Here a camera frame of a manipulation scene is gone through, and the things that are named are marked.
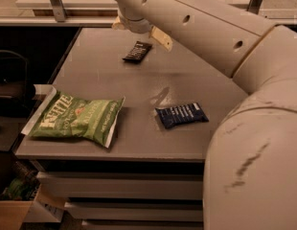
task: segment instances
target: drawer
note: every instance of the drawer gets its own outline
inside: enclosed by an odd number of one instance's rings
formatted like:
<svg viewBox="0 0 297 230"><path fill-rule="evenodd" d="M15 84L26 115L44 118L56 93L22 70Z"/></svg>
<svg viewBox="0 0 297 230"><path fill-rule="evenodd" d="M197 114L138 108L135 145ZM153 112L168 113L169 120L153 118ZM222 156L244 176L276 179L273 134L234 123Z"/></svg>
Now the drawer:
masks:
<svg viewBox="0 0 297 230"><path fill-rule="evenodd" d="M86 230L204 230L200 222L83 220Z"/></svg>
<svg viewBox="0 0 297 230"><path fill-rule="evenodd" d="M61 197L202 199L201 175L40 172L37 178Z"/></svg>
<svg viewBox="0 0 297 230"><path fill-rule="evenodd" d="M67 202L65 209L75 219L203 221L201 203L126 200L126 202Z"/></svg>

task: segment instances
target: floor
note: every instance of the floor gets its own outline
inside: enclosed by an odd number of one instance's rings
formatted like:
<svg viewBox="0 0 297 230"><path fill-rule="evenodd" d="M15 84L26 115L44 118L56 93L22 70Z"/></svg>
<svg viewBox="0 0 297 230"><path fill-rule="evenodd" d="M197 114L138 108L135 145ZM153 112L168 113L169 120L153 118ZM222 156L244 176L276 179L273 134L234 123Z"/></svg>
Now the floor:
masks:
<svg viewBox="0 0 297 230"><path fill-rule="evenodd" d="M20 10L14 4L16 0L0 0L0 16L24 17L34 16L31 10ZM262 15L268 17L297 18L297 0L263 0ZM62 223L25 223L21 230L81 230L81 220L65 213Z"/></svg>

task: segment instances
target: black object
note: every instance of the black object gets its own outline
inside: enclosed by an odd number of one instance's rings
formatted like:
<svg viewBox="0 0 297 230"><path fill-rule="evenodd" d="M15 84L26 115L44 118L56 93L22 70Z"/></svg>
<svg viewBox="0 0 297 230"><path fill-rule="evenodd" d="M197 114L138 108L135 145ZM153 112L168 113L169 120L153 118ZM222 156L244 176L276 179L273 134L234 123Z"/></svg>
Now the black object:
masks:
<svg viewBox="0 0 297 230"><path fill-rule="evenodd" d="M34 85L28 78L29 62L13 51L0 50L0 116L28 117Z"/></svg>
<svg viewBox="0 0 297 230"><path fill-rule="evenodd" d="M123 58L123 60L130 61L133 63L140 63L151 49L151 46L152 45L150 43L137 41L135 46L128 53L128 55Z"/></svg>
<svg viewBox="0 0 297 230"><path fill-rule="evenodd" d="M193 122L209 122L198 103L178 105L165 109L155 108L165 128Z"/></svg>

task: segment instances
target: wrapper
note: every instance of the wrapper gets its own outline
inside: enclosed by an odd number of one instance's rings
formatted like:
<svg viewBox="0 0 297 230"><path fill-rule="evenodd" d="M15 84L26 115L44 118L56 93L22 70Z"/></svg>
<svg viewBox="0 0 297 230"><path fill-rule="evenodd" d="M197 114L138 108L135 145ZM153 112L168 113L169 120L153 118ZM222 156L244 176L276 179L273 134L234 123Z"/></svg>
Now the wrapper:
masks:
<svg viewBox="0 0 297 230"><path fill-rule="evenodd" d="M31 137L83 137L108 148L124 100L88 101L52 88L22 133Z"/></svg>

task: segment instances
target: gray countertop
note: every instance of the gray countertop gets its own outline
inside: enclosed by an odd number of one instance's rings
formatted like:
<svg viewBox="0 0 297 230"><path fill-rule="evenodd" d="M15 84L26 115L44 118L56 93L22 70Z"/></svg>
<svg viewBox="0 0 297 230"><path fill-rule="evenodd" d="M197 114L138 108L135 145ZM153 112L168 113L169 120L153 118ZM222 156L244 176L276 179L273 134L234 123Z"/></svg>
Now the gray countertop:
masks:
<svg viewBox="0 0 297 230"><path fill-rule="evenodd" d="M141 64L122 58L137 40L153 43ZM19 158L112 161L187 161L205 159L219 123L246 94L179 43L171 52L146 34L82 29L54 87L88 100L126 97L109 149L84 139L25 137ZM210 119L163 128L155 107L199 102Z"/></svg>

